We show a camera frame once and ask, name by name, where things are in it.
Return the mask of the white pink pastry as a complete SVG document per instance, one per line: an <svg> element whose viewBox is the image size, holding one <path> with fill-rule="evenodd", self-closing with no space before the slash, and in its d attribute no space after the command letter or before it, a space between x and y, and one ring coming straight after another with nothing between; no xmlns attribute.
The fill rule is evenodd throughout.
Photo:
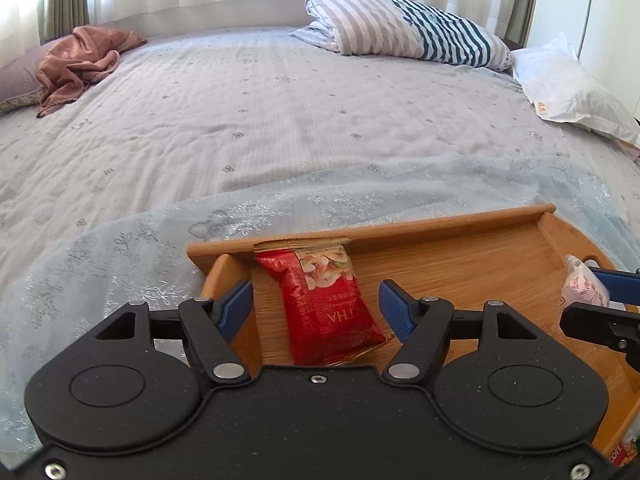
<svg viewBox="0 0 640 480"><path fill-rule="evenodd" d="M566 255L564 262L567 277L561 290L560 307L564 309L574 302L580 302L608 308L610 293L590 267L573 255Z"/></svg>

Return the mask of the large red nut snack bag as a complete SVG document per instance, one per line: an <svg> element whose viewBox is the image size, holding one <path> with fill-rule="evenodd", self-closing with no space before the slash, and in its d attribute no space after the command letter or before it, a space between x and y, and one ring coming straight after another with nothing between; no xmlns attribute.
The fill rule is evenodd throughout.
<svg viewBox="0 0 640 480"><path fill-rule="evenodd" d="M348 243L293 238L254 246L255 260L280 286L296 365L343 365L390 341L362 298Z"/></svg>

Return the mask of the wooden serving tray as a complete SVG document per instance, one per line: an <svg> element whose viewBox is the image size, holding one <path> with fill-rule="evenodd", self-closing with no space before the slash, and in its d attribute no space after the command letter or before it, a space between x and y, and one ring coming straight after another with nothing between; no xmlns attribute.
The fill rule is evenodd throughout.
<svg viewBox="0 0 640 480"><path fill-rule="evenodd" d="M564 344L608 387L608 411L593 444L609 456L639 413L639 378L620 353L562 334L560 292L565 256L610 270L616 263L554 212L553 205L543 204L321 235L349 240L346 252L362 298L385 335L391 331L378 310L378 284L390 278L412 296L439 296L464 310L503 300ZM205 276L203 295L218 298L235 282L252 281L254 310L231 344L252 374L266 364L293 362L280 287L255 262L257 243L250 237L186 248Z"/></svg>

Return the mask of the red Biscoff biscuit packet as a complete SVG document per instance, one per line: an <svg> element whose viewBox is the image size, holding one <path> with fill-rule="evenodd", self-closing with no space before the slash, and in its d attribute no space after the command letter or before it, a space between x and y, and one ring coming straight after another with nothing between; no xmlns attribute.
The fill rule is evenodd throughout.
<svg viewBox="0 0 640 480"><path fill-rule="evenodd" d="M608 456L608 460L617 467L633 463L639 457L638 446L634 441L620 441Z"/></svg>

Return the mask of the grey bed sheet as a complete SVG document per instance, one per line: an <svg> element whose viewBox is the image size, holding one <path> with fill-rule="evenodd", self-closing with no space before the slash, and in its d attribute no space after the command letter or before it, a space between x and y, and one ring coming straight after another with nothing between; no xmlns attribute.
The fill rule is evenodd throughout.
<svg viewBox="0 0 640 480"><path fill-rule="evenodd" d="M639 169L618 144L541 120L510 77L343 56L284 29L157 39L78 101L1 119L1 277L102 223L324 168L448 154L549 156L605 180L639 224Z"/></svg>

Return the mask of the white pillow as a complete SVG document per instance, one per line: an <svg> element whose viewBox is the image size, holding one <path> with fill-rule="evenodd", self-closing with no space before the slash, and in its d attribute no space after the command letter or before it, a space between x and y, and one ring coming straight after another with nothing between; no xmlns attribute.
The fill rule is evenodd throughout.
<svg viewBox="0 0 640 480"><path fill-rule="evenodd" d="M582 66L565 34L541 47L514 50L512 56L513 77L539 118L572 124L638 148L638 122Z"/></svg>

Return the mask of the right green drape curtain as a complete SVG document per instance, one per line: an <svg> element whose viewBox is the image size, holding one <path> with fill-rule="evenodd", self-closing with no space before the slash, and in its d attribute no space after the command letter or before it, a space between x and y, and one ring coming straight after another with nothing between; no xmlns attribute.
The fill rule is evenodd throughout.
<svg viewBox="0 0 640 480"><path fill-rule="evenodd" d="M536 0L514 0L510 21L504 34L504 41L511 49L525 46L535 4Z"/></svg>

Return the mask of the green drape curtain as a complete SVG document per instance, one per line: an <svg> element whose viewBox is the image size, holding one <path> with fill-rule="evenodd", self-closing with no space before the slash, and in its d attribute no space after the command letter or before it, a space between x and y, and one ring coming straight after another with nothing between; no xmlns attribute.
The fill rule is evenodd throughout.
<svg viewBox="0 0 640 480"><path fill-rule="evenodd" d="M511 49L525 46L535 4L536 0L514 0L510 21L504 34L504 41Z"/></svg>
<svg viewBox="0 0 640 480"><path fill-rule="evenodd" d="M44 40L69 35L75 27L90 22L87 0L47 0L44 6Z"/></svg>

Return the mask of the striped pillow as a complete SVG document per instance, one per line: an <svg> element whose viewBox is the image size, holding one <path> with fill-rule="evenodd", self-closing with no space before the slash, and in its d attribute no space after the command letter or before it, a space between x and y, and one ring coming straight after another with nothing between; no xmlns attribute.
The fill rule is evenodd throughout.
<svg viewBox="0 0 640 480"><path fill-rule="evenodd" d="M511 50L492 32L413 0L305 0L309 25L291 35L340 55L385 55L506 72Z"/></svg>

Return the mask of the pink crumpled blanket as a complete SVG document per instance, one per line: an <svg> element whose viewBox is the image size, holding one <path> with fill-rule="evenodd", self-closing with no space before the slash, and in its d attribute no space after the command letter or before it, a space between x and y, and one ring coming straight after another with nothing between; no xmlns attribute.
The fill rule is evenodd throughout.
<svg viewBox="0 0 640 480"><path fill-rule="evenodd" d="M85 90L116 70L120 56L148 40L132 30L78 26L58 40L36 68L42 87L37 117L43 118L76 102Z"/></svg>

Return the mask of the purple pillow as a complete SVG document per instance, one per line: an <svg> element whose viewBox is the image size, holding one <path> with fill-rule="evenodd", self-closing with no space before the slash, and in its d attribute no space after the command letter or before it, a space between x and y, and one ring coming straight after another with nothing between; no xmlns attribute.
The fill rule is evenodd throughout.
<svg viewBox="0 0 640 480"><path fill-rule="evenodd" d="M39 106L48 86L37 78L38 66L46 54L62 41L52 40L42 46L29 49L1 69L1 115L24 107Z"/></svg>

